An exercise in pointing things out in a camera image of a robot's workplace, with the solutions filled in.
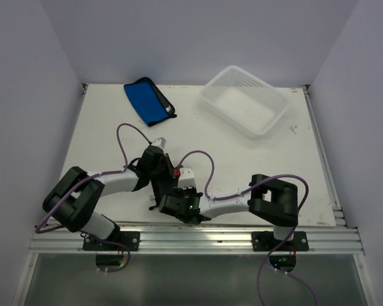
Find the blue and black towel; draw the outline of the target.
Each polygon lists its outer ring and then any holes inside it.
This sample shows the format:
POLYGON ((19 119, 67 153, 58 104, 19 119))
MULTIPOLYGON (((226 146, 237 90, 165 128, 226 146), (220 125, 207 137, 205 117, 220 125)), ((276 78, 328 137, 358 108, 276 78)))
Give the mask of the blue and black towel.
POLYGON ((123 88, 133 109, 148 127, 177 117, 174 105, 150 78, 140 78, 123 88))

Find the purple and black towel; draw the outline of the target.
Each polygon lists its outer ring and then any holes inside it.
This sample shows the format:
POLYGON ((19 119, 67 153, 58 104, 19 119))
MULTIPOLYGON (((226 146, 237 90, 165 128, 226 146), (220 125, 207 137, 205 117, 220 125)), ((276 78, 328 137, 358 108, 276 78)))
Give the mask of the purple and black towel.
POLYGON ((154 170, 150 176, 150 182, 153 188, 155 204, 149 207, 149 210, 157 208, 165 194, 168 194, 177 187, 178 177, 175 176, 176 168, 166 166, 159 170, 154 170))

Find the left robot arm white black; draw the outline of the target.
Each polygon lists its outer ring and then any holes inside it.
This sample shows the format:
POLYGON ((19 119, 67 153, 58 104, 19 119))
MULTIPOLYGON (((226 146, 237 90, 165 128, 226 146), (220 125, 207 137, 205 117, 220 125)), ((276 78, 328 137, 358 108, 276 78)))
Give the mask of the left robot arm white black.
POLYGON ((160 199, 158 184, 173 178, 174 167, 168 154, 155 145, 148 146, 140 158, 122 170, 89 173, 78 166, 70 168, 43 201, 47 213, 36 226, 36 233, 47 233, 57 228, 43 229, 53 217, 72 233, 81 232, 97 238, 105 250, 115 249, 120 242, 116 223, 95 212, 101 197, 134 192, 152 184, 156 200, 160 199))

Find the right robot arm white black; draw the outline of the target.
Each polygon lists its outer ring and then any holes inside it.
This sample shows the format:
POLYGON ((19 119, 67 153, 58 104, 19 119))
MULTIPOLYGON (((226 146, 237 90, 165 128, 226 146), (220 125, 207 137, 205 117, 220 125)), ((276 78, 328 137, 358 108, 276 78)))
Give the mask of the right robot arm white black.
POLYGON ((294 243, 298 225, 298 188, 281 175, 253 175, 249 188, 230 196, 206 198, 196 188, 173 188, 161 196, 159 212, 186 224, 200 224, 221 215, 249 212, 273 225, 271 241, 286 250, 294 243))

